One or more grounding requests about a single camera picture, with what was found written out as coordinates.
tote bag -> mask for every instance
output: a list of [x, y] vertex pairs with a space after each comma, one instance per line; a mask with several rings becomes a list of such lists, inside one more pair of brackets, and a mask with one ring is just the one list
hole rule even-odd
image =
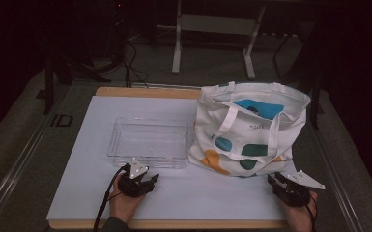
[[229, 176], [284, 171], [309, 103], [306, 94], [279, 83], [205, 86], [188, 159]]

human hand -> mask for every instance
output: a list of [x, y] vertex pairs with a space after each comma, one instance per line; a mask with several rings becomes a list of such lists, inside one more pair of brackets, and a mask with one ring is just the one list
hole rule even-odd
[[129, 223], [140, 202], [146, 197], [146, 194], [136, 198], [124, 195], [119, 191], [117, 186], [121, 177], [122, 174], [117, 176], [113, 183], [113, 191], [109, 196], [111, 198], [109, 201], [110, 215], [120, 219], [124, 223]]
[[[318, 198], [316, 192], [310, 191], [311, 197], [315, 200]], [[302, 207], [290, 207], [285, 204], [282, 200], [282, 208], [284, 209], [287, 221], [291, 229], [295, 232], [310, 232], [312, 231], [312, 218], [305, 206]], [[311, 200], [308, 204], [309, 209], [312, 212], [312, 216], [316, 217], [316, 204]]]

printed graphic on bag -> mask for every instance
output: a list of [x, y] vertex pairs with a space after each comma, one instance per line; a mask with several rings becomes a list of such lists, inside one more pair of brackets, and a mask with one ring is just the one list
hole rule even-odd
[[[226, 138], [219, 137], [215, 140], [215, 146], [219, 149], [229, 152], [232, 149], [232, 142]], [[264, 157], [267, 155], [268, 146], [266, 144], [246, 144], [243, 146], [242, 155], [248, 157]], [[201, 159], [201, 162], [204, 163], [206, 166], [214, 169], [220, 173], [228, 173], [228, 171], [224, 170], [219, 166], [219, 158], [220, 154], [214, 150], [206, 150], [204, 152], [206, 157]], [[245, 170], [252, 170], [257, 163], [256, 160], [252, 159], [243, 159], [240, 160], [240, 166]]]
[[272, 120], [279, 112], [284, 110], [284, 105], [282, 104], [263, 103], [250, 99], [234, 101], [234, 104], [270, 120]]

black cable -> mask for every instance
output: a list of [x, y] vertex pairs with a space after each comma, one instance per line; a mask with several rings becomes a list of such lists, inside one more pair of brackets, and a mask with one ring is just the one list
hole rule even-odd
[[104, 194], [104, 197], [103, 197], [103, 200], [101, 202], [101, 206], [99, 208], [99, 211], [98, 211], [98, 215], [96, 216], [96, 220], [95, 220], [95, 225], [93, 226], [93, 231], [94, 232], [97, 232], [98, 231], [98, 228], [99, 228], [99, 222], [100, 222], [100, 219], [101, 219], [101, 215], [103, 214], [104, 212], [104, 208], [106, 207], [106, 204], [107, 204], [107, 201], [109, 200], [109, 195], [110, 195], [110, 190], [111, 188], [113, 187], [113, 183], [114, 181], [116, 180], [117, 176], [120, 174], [120, 172], [122, 172], [123, 170], [125, 169], [125, 166], [121, 167], [117, 172], [116, 174], [114, 174], [113, 178], [111, 179], [111, 182], [107, 188], [107, 191], [106, 193]]
[[[74, 2], [74, 7], [76, 8], [77, 16], [79, 17], [80, 27], [84, 28], [83, 24], [81, 23], [81, 21], [82, 21], [82, 19], [81, 19], [82, 18], [82, 15], [80, 13], [79, 7], [77, 6], [77, 3], [76, 2]], [[119, 18], [119, 15], [126, 16], [126, 14], [122, 14], [120, 12], [119, 12], [120, 14], [117, 13], [118, 10], [115, 8], [114, 5], [112, 6], [112, 9], [114, 11], [112, 12], [112, 17], [113, 18], [111, 18], [111, 20], [110, 20], [110, 28], [113, 28], [114, 25], [116, 25], [117, 23], [119, 23], [118, 22], [118, 20], [120, 19]], [[121, 36], [120, 35], [120, 33], [121, 33], [120, 31], [116, 31], [116, 33], [117, 33], [117, 36], [118, 37]], [[110, 47], [110, 38], [111, 38], [111, 29], [108, 32], [108, 39], [107, 39], [107, 43], [106, 43], [106, 46], [105, 46], [105, 49], [104, 49], [104, 52], [103, 52], [104, 56], [106, 56], [106, 53], [109, 50], [109, 47]], [[88, 70], [90, 70], [90, 71], [92, 71], [94, 73], [104, 73], [104, 72], [110, 71], [110, 70], [118, 67], [121, 64], [121, 61], [122, 61], [122, 59], [121, 59], [121, 57], [119, 57], [119, 54], [116, 54], [116, 56], [110, 60], [110, 63], [108, 63], [106, 65], [103, 65], [103, 66], [100, 66], [100, 67], [91, 67], [91, 66], [87, 66], [87, 65], [84, 65], [84, 64], [82, 64], [82, 65], [86, 69], [88, 69]]]
[[135, 47], [133, 46], [133, 45], [131, 45], [130, 43], [126, 43], [128, 46], [130, 46], [132, 49], [133, 49], [133, 52], [134, 52], [134, 54], [133, 54], [133, 57], [131, 58], [131, 60], [129, 61], [129, 64], [127, 64], [127, 61], [128, 61], [128, 59], [127, 58], [125, 58], [124, 59], [124, 63], [125, 63], [125, 67], [126, 67], [126, 87], [129, 87], [129, 88], [131, 88], [131, 80], [130, 80], [130, 70], [132, 69], [132, 64], [133, 64], [133, 62], [134, 62], [134, 58], [136, 57], [136, 55], [137, 55], [137, 51], [136, 51], [136, 49], [135, 49]]
[[[125, 62], [128, 62], [128, 63], [129, 63], [129, 66], [128, 66], [128, 70], [129, 70], [129, 72], [132, 71], [133, 74], [137, 77], [137, 79], [138, 79], [139, 81], [141, 81], [141, 82], [142, 82], [142, 83], [143, 83], [147, 88], [149, 88], [149, 86], [148, 86], [147, 83], [146, 83], [146, 80], [149, 78], [149, 76], [148, 76], [145, 72], [139, 71], [139, 70], [135, 69], [135, 68], [132, 66], [132, 64], [133, 64], [133, 62], [134, 62], [134, 59], [135, 59], [135, 57], [136, 57], [136, 55], [137, 55], [137, 51], [136, 51], [135, 47], [134, 47], [131, 43], [127, 43], [127, 45], [128, 45], [129, 47], [131, 47], [131, 49], [133, 50], [133, 53], [134, 53], [134, 54], [133, 54], [133, 57], [131, 58], [130, 61], [129, 61], [128, 58], [125, 57]], [[140, 77], [140, 75], [139, 75], [138, 73], [143, 73], [146, 77], [143, 79], [143, 78]], [[129, 73], [127, 73], [127, 79], [130, 81]]]
[[116, 196], [118, 196], [120, 194], [122, 194], [122, 192], [119, 192], [119, 193], [117, 193], [117, 194], [115, 194], [113, 196], [110, 196], [107, 200], [109, 201], [109, 200], [113, 199], [114, 197], [116, 197]]
[[[124, 47], [124, 41], [125, 41], [125, 33], [126, 33], [126, 19], [127, 19], [127, 10], [126, 10], [126, 3], [124, 4], [121, 4], [121, 3], [118, 3], [119, 1], [118, 0], [114, 0], [113, 1], [113, 6], [112, 8], [114, 9], [113, 11], [113, 19], [112, 19], [112, 23], [111, 23], [111, 27], [115, 27], [115, 32], [117, 34], [117, 36], [119, 37], [119, 46], [122, 46]], [[108, 48], [109, 48], [109, 44], [110, 44], [110, 34], [109, 33], [109, 37], [108, 37], [108, 42], [107, 42], [107, 46], [106, 46], [106, 49], [104, 51], [104, 55], [106, 54]], [[94, 68], [90, 68], [92, 71], [96, 72], [96, 73], [103, 73], [103, 72], [107, 72], [107, 71], [110, 71], [111, 69], [113, 68], [117, 68], [119, 67], [119, 65], [123, 62], [123, 58], [120, 53], [120, 51], [116, 52], [115, 54], [115, 57], [111, 60], [111, 62], [107, 65], [104, 65], [102, 67], [94, 67]]]
[[111, 74], [111, 73], [114, 73], [114, 72], [116, 72], [117, 70], [119, 70], [120, 67], [121, 67], [121, 65], [117, 66], [116, 68], [114, 68], [114, 69], [112, 69], [112, 70], [110, 70], [110, 71], [108, 71], [108, 72], [104, 72], [104, 73], [102, 73], [101, 75], [102, 75], [102, 76], [107, 76], [107, 75], [109, 75], [109, 74]]
[[[302, 195], [297, 192], [296, 190], [293, 190], [291, 189], [297, 196], [299, 197], [302, 197]], [[312, 232], [316, 232], [316, 227], [315, 227], [315, 224], [316, 224], [316, 216], [318, 216], [318, 205], [316, 204], [316, 200], [310, 195], [309, 196], [310, 199], [312, 199], [312, 201], [314, 202], [315, 204], [315, 216], [312, 214], [312, 211], [311, 209], [309, 208], [308, 204], [305, 204], [305, 208], [306, 208], [306, 211], [309, 213], [309, 216], [310, 216], [310, 220], [311, 220], [311, 224], [312, 224]]]
[[50, 225], [47, 225], [47, 227], [44, 229], [43, 232], [47, 232], [47, 231], [49, 231], [49, 229], [50, 229]]

transparent plastic tray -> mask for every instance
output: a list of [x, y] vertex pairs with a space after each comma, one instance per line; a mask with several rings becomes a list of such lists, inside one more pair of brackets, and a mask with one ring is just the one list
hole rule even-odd
[[186, 167], [187, 122], [117, 118], [107, 155], [115, 165], [133, 158], [150, 167]]

